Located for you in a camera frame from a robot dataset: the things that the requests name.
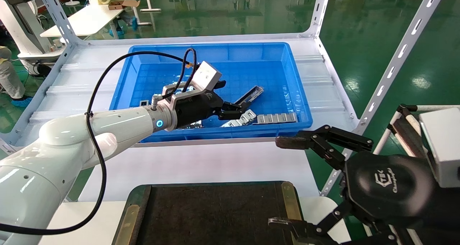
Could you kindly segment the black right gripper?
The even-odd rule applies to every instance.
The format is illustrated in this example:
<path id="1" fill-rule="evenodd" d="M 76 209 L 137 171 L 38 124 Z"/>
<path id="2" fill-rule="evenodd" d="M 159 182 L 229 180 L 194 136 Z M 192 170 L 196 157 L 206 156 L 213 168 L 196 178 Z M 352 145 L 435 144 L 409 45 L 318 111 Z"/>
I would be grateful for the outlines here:
<path id="1" fill-rule="evenodd" d="M 349 214 L 363 223 L 380 221 L 401 227 L 422 226 L 430 222 L 436 196 L 442 194 L 427 161 L 401 154 L 380 156 L 358 152 L 344 163 L 344 175 L 346 200 L 319 224 L 273 217 L 268 219 L 268 225 L 288 230 L 299 243 L 339 245 L 328 231 Z M 395 244 L 396 235 L 391 231 L 342 243 Z"/>

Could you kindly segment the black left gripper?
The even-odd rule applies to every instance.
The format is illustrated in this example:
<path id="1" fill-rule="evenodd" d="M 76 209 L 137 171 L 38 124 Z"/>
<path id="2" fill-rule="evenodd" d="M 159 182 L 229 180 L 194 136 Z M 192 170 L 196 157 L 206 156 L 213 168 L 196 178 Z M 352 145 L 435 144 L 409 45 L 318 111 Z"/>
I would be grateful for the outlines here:
<path id="1" fill-rule="evenodd" d="M 221 121 L 237 120 L 247 111 L 252 102 L 231 103 L 224 101 L 214 91 L 185 92 L 175 95 L 174 111 L 177 123 L 174 129 L 217 115 Z M 343 170 L 345 156 L 332 145 L 355 152 L 373 148 L 371 139 L 329 125 L 313 131 L 301 130 L 295 136 L 276 137 L 276 146 L 282 149 L 313 150 L 335 170 Z"/>

